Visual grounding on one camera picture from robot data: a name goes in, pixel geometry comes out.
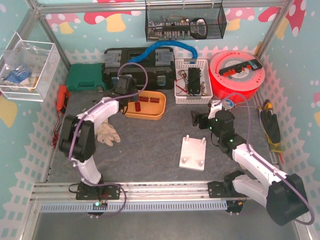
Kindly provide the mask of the white peg base plate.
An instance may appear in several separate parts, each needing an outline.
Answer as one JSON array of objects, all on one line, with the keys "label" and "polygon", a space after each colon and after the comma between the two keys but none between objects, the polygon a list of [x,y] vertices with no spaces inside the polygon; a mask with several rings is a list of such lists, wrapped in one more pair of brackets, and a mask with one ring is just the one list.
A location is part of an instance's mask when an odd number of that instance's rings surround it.
[{"label": "white peg base plate", "polygon": [[204,171],[206,157],[205,137],[202,139],[191,138],[186,135],[182,138],[179,167],[195,171]]}]

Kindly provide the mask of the white work glove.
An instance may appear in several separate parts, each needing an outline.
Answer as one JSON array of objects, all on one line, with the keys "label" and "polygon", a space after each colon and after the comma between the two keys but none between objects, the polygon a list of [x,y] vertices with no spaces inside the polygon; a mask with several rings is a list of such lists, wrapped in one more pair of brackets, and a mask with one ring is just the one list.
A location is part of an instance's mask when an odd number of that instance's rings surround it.
[{"label": "white work glove", "polygon": [[102,122],[95,130],[95,137],[99,143],[112,147],[115,143],[120,143],[121,138],[108,119]]}]

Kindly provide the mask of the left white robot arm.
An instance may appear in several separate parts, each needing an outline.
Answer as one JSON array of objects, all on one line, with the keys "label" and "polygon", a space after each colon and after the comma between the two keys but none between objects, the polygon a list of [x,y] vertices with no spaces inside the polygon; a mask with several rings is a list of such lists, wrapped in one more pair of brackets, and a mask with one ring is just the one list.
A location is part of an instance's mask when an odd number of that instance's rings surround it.
[{"label": "left white robot arm", "polygon": [[[137,81],[133,77],[122,74],[123,68],[129,65],[139,67],[145,75],[141,90],[137,90]],[[103,97],[83,113],[66,115],[61,127],[58,149],[78,170],[81,182],[90,187],[112,185],[111,182],[102,183],[102,174],[94,161],[96,129],[109,117],[128,106],[129,102],[145,90],[149,80],[146,69],[136,62],[123,64],[118,69],[117,78],[117,85],[109,96]]]}]

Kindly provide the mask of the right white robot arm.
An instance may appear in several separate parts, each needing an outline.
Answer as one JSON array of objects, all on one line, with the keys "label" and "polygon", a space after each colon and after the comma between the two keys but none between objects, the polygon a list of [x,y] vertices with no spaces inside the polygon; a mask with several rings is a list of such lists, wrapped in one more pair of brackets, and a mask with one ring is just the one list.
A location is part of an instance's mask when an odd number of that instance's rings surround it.
[{"label": "right white robot arm", "polygon": [[255,177],[251,179],[242,171],[232,172],[225,177],[225,192],[253,199],[265,207],[279,226],[291,221],[312,225],[315,213],[309,204],[303,180],[295,173],[287,174],[273,166],[253,149],[249,137],[243,138],[236,133],[235,117],[223,106],[231,97],[233,94],[222,100],[211,99],[208,113],[191,111],[193,126],[210,130],[221,152]]}]

